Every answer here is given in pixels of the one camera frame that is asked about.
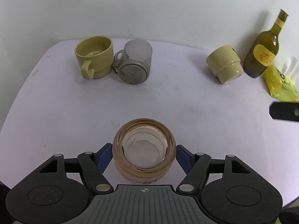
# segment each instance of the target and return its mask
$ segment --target bottle label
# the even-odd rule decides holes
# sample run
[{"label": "bottle label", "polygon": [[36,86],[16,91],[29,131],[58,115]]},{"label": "bottle label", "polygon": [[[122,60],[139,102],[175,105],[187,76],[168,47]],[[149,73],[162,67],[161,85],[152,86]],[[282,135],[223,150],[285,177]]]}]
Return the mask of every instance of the bottle label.
[{"label": "bottle label", "polygon": [[275,58],[275,55],[261,44],[257,44],[253,49],[255,59],[264,66],[269,66]]},{"label": "bottle label", "polygon": [[284,22],[280,19],[280,18],[277,18],[276,19],[276,21],[275,21],[275,23],[279,26],[279,27],[283,27],[283,25],[284,25]]}]

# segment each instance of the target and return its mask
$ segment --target yellow bag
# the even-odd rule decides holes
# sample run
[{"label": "yellow bag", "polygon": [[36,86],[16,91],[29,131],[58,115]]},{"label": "yellow bag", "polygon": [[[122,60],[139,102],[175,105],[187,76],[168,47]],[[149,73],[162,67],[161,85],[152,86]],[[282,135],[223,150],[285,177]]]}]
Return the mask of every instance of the yellow bag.
[{"label": "yellow bag", "polygon": [[283,75],[274,65],[270,65],[263,74],[270,95],[282,102],[298,102],[296,85],[288,76]]}]

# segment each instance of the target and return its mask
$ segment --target table surface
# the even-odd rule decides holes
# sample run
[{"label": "table surface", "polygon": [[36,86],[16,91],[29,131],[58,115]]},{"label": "table surface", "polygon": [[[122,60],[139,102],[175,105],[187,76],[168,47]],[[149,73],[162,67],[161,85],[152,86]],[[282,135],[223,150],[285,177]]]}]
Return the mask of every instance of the table surface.
[{"label": "table surface", "polygon": [[[208,52],[149,41],[153,55],[146,82],[129,85],[114,72],[84,80],[74,55],[79,41],[51,47],[9,111],[0,133],[0,180],[8,187],[56,153],[73,158],[96,152],[126,122],[152,118],[193,153],[236,155],[280,191],[284,204],[299,195],[299,126],[271,119],[273,98],[261,78],[243,74],[222,85],[205,62]],[[114,53],[127,41],[113,39]],[[113,161],[104,176],[114,187],[130,184]],[[175,161],[155,184],[176,187],[184,176]]]}]

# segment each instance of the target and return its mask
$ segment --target cup base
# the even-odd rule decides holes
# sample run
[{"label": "cup base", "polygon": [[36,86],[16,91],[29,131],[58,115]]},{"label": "cup base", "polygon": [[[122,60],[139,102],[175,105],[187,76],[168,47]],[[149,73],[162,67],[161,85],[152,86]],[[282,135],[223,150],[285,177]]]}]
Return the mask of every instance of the cup base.
[{"label": "cup base", "polygon": [[110,72],[111,72],[111,66],[109,66],[108,68],[106,68],[102,71],[95,72],[92,79],[100,79],[100,78],[106,77]]}]

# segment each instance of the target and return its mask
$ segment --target yellow mug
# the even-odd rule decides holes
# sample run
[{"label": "yellow mug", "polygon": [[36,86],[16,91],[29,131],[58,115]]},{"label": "yellow mug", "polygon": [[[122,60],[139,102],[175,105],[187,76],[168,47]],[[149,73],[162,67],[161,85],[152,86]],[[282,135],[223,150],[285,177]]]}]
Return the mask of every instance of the yellow mug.
[{"label": "yellow mug", "polygon": [[231,45],[224,45],[213,51],[206,61],[222,84],[240,77],[243,73],[241,60]]},{"label": "yellow mug", "polygon": [[114,60],[112,40],[105,36],[82,40],[75,48],[75,55],[84,79],[105,77]]}]

